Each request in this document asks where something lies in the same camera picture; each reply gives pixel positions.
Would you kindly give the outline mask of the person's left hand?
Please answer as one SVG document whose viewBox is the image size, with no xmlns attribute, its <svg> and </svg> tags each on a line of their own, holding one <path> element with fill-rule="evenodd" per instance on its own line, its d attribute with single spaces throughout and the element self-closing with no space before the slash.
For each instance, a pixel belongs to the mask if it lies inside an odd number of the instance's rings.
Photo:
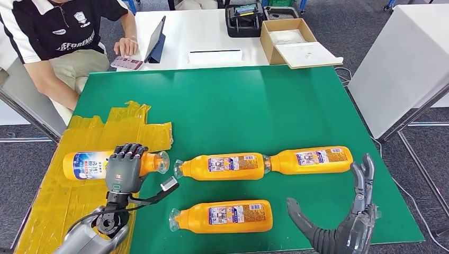
<svg viewBox="0 0 449 254">
<path fill-rule="evenodd" d="M 138 49 L 139 46 L 136 37 L 121 38 L 114 44 L 113 48 L 115 54 L 122 57 L 133 56 L 137 53 Z"/>
</svg>

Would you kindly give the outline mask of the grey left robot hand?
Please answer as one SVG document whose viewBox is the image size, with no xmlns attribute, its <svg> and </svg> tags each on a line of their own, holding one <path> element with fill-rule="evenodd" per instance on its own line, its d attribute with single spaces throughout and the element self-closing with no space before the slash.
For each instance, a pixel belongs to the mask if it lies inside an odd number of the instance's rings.
<svg viewBox="0 0 449 254">
<path fill-rule="evenodd" d="M 107 163 L 105 183 L 108 191 L 119 194 L 137 193 L 145 180 L 140 176 L 142 156 L 148 151 L 139 143 L 116 146 Z"/>
</svg>

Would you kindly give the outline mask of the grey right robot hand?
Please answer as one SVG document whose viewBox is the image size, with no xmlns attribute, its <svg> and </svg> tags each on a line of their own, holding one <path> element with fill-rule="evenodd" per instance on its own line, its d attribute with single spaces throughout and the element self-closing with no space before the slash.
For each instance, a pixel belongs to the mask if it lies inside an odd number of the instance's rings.
<svg viewBox="0 0 449 254">
<path fill-rule="evenodd" d="M 372 202 L 375 166 L 367 153 L 362 164 L 353 162 L 350 170 L 355 197 L 348 215 L 335 229 L 316 226 L 301 212 L 295 199 L 286 199 L 290 219 L 317 253 L 367 253 L 369 250 L 378 215 L 377 206 Z"/>
</svg>

